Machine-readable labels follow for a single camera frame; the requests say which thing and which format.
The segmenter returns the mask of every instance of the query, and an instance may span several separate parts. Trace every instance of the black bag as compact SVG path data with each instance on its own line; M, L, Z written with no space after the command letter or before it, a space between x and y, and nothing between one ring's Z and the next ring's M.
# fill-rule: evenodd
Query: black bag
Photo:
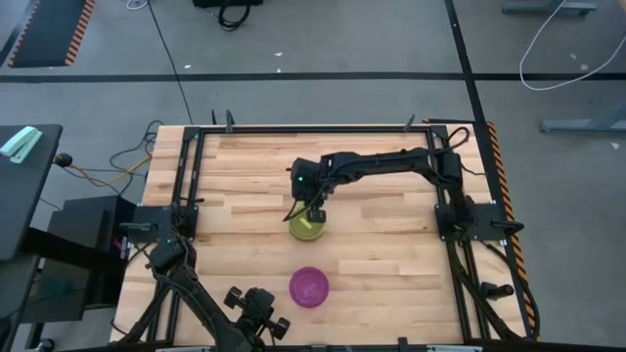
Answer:
M194 0L194 6L200 8L217 7L219 6L219 16L217 21L222 29L226 31L233 31L239 28L242 23L247 19L250 14L251 5L261 5L263 0ZM246 12L238 21L229 21L224 19L224 13L229 6L246 6Z

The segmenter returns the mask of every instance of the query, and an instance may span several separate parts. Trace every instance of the green object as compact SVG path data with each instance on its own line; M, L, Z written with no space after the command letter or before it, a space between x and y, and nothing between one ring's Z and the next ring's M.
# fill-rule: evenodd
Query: green object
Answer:
M11 162L22 163L41 135L41 131L26 126L0 148L0 154L8 156Z
M299 211L304 206L303 201L299 201L293 211ZM301 241L315 241L324 233L326 224L309 222L306 219L306 211L298 214L290 220L290 233Z

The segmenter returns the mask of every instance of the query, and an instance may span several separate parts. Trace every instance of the white cable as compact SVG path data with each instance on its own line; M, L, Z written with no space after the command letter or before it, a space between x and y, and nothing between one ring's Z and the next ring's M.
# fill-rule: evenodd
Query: white cable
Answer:
M146 5L148 5L148 1L150 1L150 0L144 0L144 2L141 5L136 6L136 7L131 7L130 6L130 3L138 2L138 1L139 0L128 0L128 2L126 3L126 9L128 9L128 10L141 10L141 9L145 8Z
M565 86L567 84L571 84L574 82L578 82L579 80L583 80L589 76L591 76L592 74L596 74L598 71L600 71L601 69L605 68L608 64L610 64L613 59L615 59L615 57L617 56L617 53L619 53L619 51L622 49L622 46L624 45L624 42L626 42L626 34L624 34L624 38L622 38L622 41L619 43L619 45L617 46L617 49L615 49L615 52L613 52L613 55L610 56L610 58L608 58L608 60L600 65L600 67L594 69L593 71L582 75L578 78L574 78L572 80L569 81L565 81L562 83L559 83L557 85L551 86L551 87L531 87L528 85L528 83L526 83L526 81L524 80L524 75L522 73L522 67L524 65L524 61L526 60L526 57L528 56L528 54L530 53L530 50L532 49L532 47L535 45L535 41L537 41L537 38L539 37L539 34L541 34L541 32L544 30L544 28L546 27L546 25L548 24L548 22L550 22L550 20L557 14L557 12L560 10L560 8L565 4L565 1L567 0L563 0L560 5L557 7L557 9L548 17L548 19L544 22L544 24L539 28L539 30L537 31L537 34L535 34L535 37L532 39L532 41L530 42L530 45L528 46L528 49L526 50L526 53L524 54L524 56L521 58L521 61L519 62L519 78L521 79L521 84L523 84L526 88L533 90L535 92L543 92L543 91L549 91L549 90L553 90L562 86Z

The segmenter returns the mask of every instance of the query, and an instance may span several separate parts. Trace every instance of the purple bowl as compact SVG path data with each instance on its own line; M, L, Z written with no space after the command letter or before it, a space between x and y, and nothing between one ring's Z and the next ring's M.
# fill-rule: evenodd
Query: purple bowl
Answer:
M329 280L321 270L304 267L291 276L291 299L304 308L315 308L324 303L330 291Z

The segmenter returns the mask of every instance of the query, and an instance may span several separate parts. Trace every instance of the black metal frame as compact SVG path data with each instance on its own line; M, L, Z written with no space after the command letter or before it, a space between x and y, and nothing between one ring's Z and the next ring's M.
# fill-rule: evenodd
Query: black metal frame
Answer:
M470 123L473 125L474 130L477 129L476 123L472 123L470 121L464 121L464 123ZM187 158L188 158L189 149L190 149L192 140L196 139L197 143L196 143L194 161L193 161L193 166L192 166L192 175L191 175L189 193L186 197L187 204L183 205L183 206L188 206L188 207L196 207L196 198L197 198L198 184L199 184L199 179L200 179L201 158L202 158L204 139L207 137L207 135L210 135L210 134L230 134L230 133L236 133L236 134L424 133L426 136L427 146L429 149L435 148L435 141L437 137L443 137L443 138L447 137L447 130L445 128L442 128L442 126L437 126L437 125L412 126L410 128L407 128L407 126L403 126L403 125L335 125L335 126L333 125L325 125L325 126L316 126L316 125L289 126L287 125L287 126L256 126L256 127L255 126L232 126L232 125L231 126L207 126L207 127L189 126L185 128L184 133L183 133L182 145L180 148L178 166L177 166L176 177L175 177L175 182L174 182L174 190L173 190L172 199L171 199L172 202L175 202L180 205L181 199L184 199L181 197L181 193L182 193L183 182L185 179L185 168L187 166ZM480 146L484 145L485 141L487 141L488 143L489 139L488 138L485 139L483 134L479 135L478 132L475 132L475 134L476 134L476 139L478 140L478 144ZM486 154L483 153L483 148L482 147L479 147L479 148L480 148L480 153L482 157L486 157ZM488 165L485 163L485 159L483 159L483 164L485 164L486 170L490 169ZM492 184L492 181L489 181L489 187L490 187L491 193L492 195L496 195L493 192L494 188L492 187L491 184ZM436 192L437 192L438 205L444 204L445 203L444 191L441 188L437 187ZM452 258L454 258L454 256L457 256L458 258L458 254L456 251L457 250L456 244L454 242L445 242L445 245L446 245L446 250L448 253L448 260L450 261L450 263L452 263ZM464 243L463 251L464 251L466 267L468 269L469 277L473 281L473 283L476 284L476 286L479 286L480 281L479 281L477 270L476 270L476 265L475 265L475 261L473 257L473 251L471 248L471 242ZM512 253L509 250L509 248L507 249L507 256L511 260ZM455 300L457 303L457 310L459 314L461 333L462 333L464 341L470 341L473 339L473 336L471 334L470 319L468 315L468 307L467 307L467 303L465 300L463 285L461 281L452 272L452 264L450 266L451 266L450 274L452 276L452 283L453 283L453 288L455 292ZM519 302L523 302L523 296L521 294L520 287L517 287L515 291L517 292L517 298ZM168 313L168 319L167 319L167 328L166 328L166 337L165 337L165 340L167 341L174 340L179 307L180 307L180 297L178 297L176 294L173 294L171 305L170 305L170 310ZM524 311L523 309L521 309L522 306L520 305L519 307L520 307L519 310L522 314L522 319L524 320L524 324L526 325L526 329L529 330L529 327L527 326L527 321L524 315ZM478 317L480 336L483 339L489 339L491 336L489 333L489 325L487 323L487 320L482 314L482 312L478 309L477 306L475 306L475 309L476 309L476 314ZM152 321L150 325L149 333L147 335L147 341L156 340L157 327L158 327L158 314L156 315L156 318ZM355 351L358 351L358 350L397 351L398 346L399 345L396 344L396 345L362 345L362 346L357 345L357 346L351 346L351 347ZM409 350L424 348L423 345L406 344L405 346L409 348ZM302 348L308 348L308 347L309 346L291 346L291 348L288 348L288 349L277 348L276 350L293 350L293 349L302 349Z
M478 151L480 152L480 158L482 159L485 175L487 177L489 193L491 194L491 198L496 200L496 205L500 210L500 214L505 214L505 204L502 191L500 189L500 181L498 181L496 160L493 157L493 144L491 142L491 138L489 137L488 127L484 123L475 123L473 125L473 130L474 135L476 136L476 142L478 143ZM514 270L511 275L515 276L515 272L517 272L517 261L515 260L513 246L507 242L504 249L507 259L509 260L509 266ZM525 309L521 309L521 307L524 307L526 304L523 294L521 293L521 283L513 277L513 284L515 292L517 292L517 305L520 307L519 310L521 312L521 319L524 323L524 329L526 331L526 335L530 335L532 333L532 328L528 323L528 313Z
M20 252L110 274L123 273L126 267L126 261L117 256L35 228L27 229Z
M26 349L35 349L39 345L41 341L41 333L43 332L44 324L36 323L33 324L28 332L28 337L26 338L26 344L24 348Z
M82 348L68 352L154 352L158 349L171 348L172 341L159 340L154 342L139 342L127 344L109 344L103 347ZM180 351L216 352L211 346L179 347ZM406 338L398 339L397 345L367 345L367 346L339 346L339 345L311 345L311 346L267 346L265 352L436 352L436 351L468 351L468 352L622 352L619 347L604 347L591 345L574 345L566 343L548 343L531 341L502 341L494 339L472 339L466 345L409 345Z

